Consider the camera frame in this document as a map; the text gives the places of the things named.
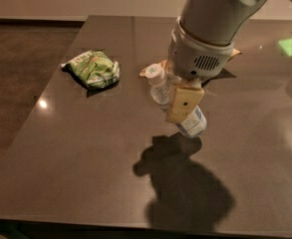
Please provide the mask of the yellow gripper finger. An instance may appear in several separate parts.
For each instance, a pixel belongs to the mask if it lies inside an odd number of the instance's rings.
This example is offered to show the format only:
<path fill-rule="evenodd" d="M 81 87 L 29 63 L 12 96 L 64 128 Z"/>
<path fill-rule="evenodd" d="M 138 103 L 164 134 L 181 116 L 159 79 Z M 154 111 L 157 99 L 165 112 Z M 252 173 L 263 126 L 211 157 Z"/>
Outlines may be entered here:
<path fill-rule="evenodd" d="M 201 82 L 180 81 L 171 86 L 166 120 L 183 122 L 196 108 L 204 96 Z"/>

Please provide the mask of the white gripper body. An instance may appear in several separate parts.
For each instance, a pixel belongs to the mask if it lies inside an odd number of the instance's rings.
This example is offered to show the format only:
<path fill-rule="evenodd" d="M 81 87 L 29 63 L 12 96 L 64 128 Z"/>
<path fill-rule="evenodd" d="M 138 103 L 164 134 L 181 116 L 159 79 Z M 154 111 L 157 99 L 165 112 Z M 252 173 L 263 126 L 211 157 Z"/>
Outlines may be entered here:
<path fill-rule="evenodd" d="M 219 75 L 232 51 L 232 44 L 212 45 L 194 38 L 177 18 L 171 32 L 168 61 L 172 71 L 180 78 L 204 82 Z"/>

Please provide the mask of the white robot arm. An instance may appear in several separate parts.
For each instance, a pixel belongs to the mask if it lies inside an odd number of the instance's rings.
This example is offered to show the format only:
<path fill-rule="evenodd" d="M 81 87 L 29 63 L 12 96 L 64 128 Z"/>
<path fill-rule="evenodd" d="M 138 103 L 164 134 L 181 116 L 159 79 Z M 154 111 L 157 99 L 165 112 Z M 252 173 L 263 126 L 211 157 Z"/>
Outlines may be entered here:
<path fill-rule="evenodd" d="M 168 121 L 182 122 L 192 113 L 203 97 L 201 84 L 220 73 L 239 29 L 266 1 L 185 1 L 168 49 L 169 69 L 181 78 L 172 91 Z"/>

